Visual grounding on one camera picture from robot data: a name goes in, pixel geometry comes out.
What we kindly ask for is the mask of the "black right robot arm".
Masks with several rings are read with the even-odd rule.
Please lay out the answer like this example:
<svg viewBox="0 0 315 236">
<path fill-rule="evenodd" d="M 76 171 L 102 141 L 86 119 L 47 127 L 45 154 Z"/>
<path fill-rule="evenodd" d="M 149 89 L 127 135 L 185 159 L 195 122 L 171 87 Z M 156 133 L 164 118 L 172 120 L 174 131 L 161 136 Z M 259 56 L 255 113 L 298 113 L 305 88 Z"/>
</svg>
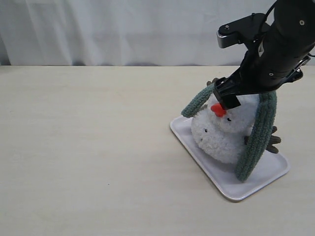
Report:
<svg viewBox="0 0 315 236">
<path fill-rule="evenodd" d="M 314 47 L 315 2 L 277 1 L 272 25 L 246 52 L 230 92 L 261 93 L 291 83 L 290 74 Z"/>
</svg>

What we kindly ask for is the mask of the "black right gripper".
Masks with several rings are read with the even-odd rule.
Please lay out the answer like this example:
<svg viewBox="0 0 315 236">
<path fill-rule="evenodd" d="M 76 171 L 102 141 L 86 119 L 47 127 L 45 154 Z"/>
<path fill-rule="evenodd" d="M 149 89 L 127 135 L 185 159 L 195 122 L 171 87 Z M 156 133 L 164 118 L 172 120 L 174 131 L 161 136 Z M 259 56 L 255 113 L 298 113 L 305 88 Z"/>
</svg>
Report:
<svg viewBox="0 0 315 236">
<path fill-rule="evenodd" d="M 241 106 L 237 95 L 274 91 L 303 77 L 303 53 L 270 44 L 246 52 L 231 78 L 213 79 L 214 95 L 224 110 Z"/>
</svg>

